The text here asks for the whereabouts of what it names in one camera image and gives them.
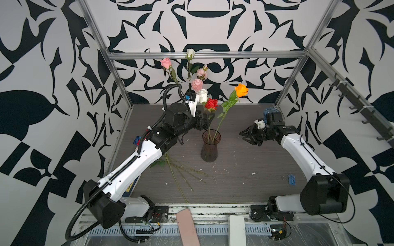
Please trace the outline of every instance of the blue plastic object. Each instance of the blue plastic object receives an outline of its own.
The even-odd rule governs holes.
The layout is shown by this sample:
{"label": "blue plastic object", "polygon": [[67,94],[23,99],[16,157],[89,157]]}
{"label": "blue plastic object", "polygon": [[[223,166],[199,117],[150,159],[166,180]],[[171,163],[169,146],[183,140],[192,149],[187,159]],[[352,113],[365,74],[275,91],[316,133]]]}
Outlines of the blue plastic object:
{"label": "blue plastic object", "polygon": [[279,112],[276,108],[270,107],[264,110],[264,123],[267,124],[267,114],[273,113],[273,112]]}
{"label": "blue plastic object", "polygon": [[140,139],[141,139],[140,136],[136,136],[136,139],[134,139],[133,144],[134,144],[135,146],[137,146],[137,143],[138,143],[138,141],[139,141]]}
{"label": "blue plastic object", "polygon": [[296,177],[294,176],[294,174],[289,174],[288,175],[289,178],[289,185],[295,185],[296,184]]}

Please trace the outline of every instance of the pink rose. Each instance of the pink rose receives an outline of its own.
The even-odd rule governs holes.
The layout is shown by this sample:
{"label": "pink rose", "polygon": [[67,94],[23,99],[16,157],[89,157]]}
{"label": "pink rose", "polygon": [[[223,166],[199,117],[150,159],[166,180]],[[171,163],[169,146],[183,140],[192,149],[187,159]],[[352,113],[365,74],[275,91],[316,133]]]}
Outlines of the pink rose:
{"label": "pink rose", "polygon": [[162,66],[165,67],[166,69],[170,68],[170,66],[171,66],[171,61],[168,57],[164,58],[160,62],[162,63]]}
{"label": "pink rose", "polygon": [[197,76],[204,77],[205,74],[206,74],[206,71],[204,71],[204,69],[200,68],[199,70],[197,70]]}
{"label": "pink rose", "polygon": [[195,91],[198,92],[203,88],[203,81],[201,79],[195,79],[191,82],[191,88]]}

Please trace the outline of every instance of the plastic sheet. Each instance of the plastic sheet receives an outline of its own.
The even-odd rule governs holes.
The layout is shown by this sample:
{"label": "plastic sheet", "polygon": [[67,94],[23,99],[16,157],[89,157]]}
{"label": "plastic sheet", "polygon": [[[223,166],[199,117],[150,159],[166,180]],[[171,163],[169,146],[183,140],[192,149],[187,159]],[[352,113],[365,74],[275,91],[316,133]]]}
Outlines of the plastic sheet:
{"label": "plastic sheet", "polygon": [[[291,235],[280,242],[270,239],[268,236],[247,235],[248,246],[335,246],[346,245],[346,235],[342,225],[332,223],[291,223]],[[199,236],[201,246],[228,245],[227,235]],[[127,241],[123,236],[88,236],[85,246],[135,246],[138,245]],[[152,236],[145,246],[182,246],[180,236]]]}

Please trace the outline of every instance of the light pink flower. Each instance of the light pink flower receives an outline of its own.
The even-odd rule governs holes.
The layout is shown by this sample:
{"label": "light pink flower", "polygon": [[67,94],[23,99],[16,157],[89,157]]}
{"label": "light pink flower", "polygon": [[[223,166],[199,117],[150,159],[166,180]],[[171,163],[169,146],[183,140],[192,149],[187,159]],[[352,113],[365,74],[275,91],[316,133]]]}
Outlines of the light pink flower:
{"label": "light pink flower", "polygon": [[204,77],[205,74],[206,74],[206,71],[204,71],[204,69],[200,68],[199,70],[197,70],[197,76]]}
{"label": "light pink flower", "polygon": [[191,82],[191,88],[195,91],[198,92],[203,88],[203,81],[201,79],[195,79]]}
{"label": "light pink flower", "polygon": [[165,67],[166,69],[170,68],[170,66],[171,66],[171,61],[168,57],[164,58],[160,62],[162,63],[162,66]]}

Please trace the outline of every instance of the dark wooden tabletop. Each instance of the dark wooden tabletop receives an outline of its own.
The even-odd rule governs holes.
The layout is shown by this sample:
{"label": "dark wooden tabletop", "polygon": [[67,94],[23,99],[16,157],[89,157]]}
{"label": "dark wooden tabletop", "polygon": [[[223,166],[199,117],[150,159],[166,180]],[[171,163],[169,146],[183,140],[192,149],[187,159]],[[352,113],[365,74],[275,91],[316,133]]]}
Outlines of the dark wooden tabletop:
{"label": "dark wooden tabletop", "polygon": [[[201,159],[203,131],[190,130],[184,136],[184,145],[177,143],[169,150],[175,164],[207,173],[195,174],[206,183],[184,173],[193,191],[182,176],[173,169],[174,175],[189,203],[260,203],[270,196],[300,193],[306,179],[290,154],[276,141],[265,141],[261,147],[242,140],[239,132],[263,117],[270,104],[235,105],[220,126],[221,142],[218,158],[212,163]],[[153,125],[162,114],[162,105],[135,105],[119,148],[114,168],[119,166],[135,150],[133,140],[141,136],[147,126]],[[221,113],[219,107],[216,115]],[[214,119],[211,129],[216,129],[220,119]],[[294,174],[296,185],[289,185],[287,176]],[[185,203],[172,177],[168,165],[147,168],[132,194],[146,195],[154,203]]]}

